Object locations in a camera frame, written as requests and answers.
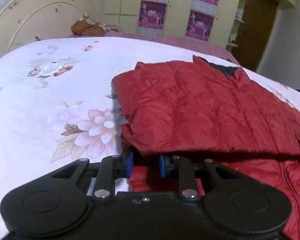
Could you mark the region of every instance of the headboard decoration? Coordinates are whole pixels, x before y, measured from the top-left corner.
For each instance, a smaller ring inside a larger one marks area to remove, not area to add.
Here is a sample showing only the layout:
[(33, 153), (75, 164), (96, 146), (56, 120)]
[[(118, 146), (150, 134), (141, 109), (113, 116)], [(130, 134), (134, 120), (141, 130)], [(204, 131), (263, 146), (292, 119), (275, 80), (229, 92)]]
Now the headboard decoration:
[(12, 0), (0, 12), (0, 57), (34, 41), (70, 37), (85, 15), (102, 21), (89, 0)]

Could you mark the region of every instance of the jacket zipper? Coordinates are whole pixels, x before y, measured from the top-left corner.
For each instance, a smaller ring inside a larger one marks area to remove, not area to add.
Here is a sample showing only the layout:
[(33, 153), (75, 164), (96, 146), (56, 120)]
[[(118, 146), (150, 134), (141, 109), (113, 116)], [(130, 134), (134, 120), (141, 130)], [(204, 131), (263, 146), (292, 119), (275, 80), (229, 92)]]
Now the jacket zipper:
[(278, 163), (279, 163), (281, 175), (283, 175), (282, 177), (284, 178), (286, 187), (290, 189), (290, 192), (292, 193), (292, 195), (297, 203), (297, 207), (298, 207), (298, 240), (300, 240), (300, 198), (298, 197), (298, 194), (296, 193), (293, 185), (291, 184), (291, 182), (287, 176), (287, 172), (286, 172), (286, 168), (285, 168), (284, 164), (281, 162), (278, 162)]

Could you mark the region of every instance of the bedsheet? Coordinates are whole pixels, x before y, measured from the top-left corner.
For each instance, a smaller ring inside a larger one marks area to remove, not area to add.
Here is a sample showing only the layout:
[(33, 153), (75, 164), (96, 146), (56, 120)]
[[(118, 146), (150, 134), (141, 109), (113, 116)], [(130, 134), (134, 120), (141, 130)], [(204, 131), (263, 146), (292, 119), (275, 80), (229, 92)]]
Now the bedsheet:
[[(99, 162), (121, 152), (126, 122), (111, 80), (145, 63), (192, 56), (220, 58), (151, 41), (91, 37), (39, 41), (0, 58), (0, 201), (11, 189), (85, 157)], [(246, 70), (300, 111), (300, 93)], [(127, 180), (116, 191), (128, 191)], [(7, 233), (0, 216), (0, 238)]]

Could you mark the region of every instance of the metal rivet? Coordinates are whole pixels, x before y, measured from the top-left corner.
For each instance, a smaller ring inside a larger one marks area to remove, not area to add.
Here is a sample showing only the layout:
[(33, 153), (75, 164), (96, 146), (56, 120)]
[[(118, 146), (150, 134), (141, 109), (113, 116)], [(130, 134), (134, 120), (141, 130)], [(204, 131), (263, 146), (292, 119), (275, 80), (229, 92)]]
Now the metal rivet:
[(194, 198), (198, 195), (198, 192), (194, 189), (185, 189), (182, 195), (186, 198)]
[(106, 189), (99, 189), (94, 192), (94, 195), (98, 198), (106, 198), (109, 197), (110, 192)]
[(132, 200), (132, 202), (135, 204), (140, 204), (142, 201), (140, 199), (134, 199)]

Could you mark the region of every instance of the red puffer jacket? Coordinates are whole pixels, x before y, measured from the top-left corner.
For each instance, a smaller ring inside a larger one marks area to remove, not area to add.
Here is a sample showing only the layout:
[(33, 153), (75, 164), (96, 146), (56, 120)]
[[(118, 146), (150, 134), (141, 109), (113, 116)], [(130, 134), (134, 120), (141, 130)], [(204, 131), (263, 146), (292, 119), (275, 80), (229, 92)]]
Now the red puffer jacket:
[[(129, 121), (122, 135), (141, 155), (188, 152), (190, 159), (213, 158), (276, 187), (293, 208), (285, 233), (300, 239), (298, 110), (251, 81), (242, 68), (211, 67), (198, 57), (193, 63), (138, 63), (113, 85)], [(149, 180), (152, 170), (136, 167), (130, 179), (134, 191), (167, 190), (159, 179)]]

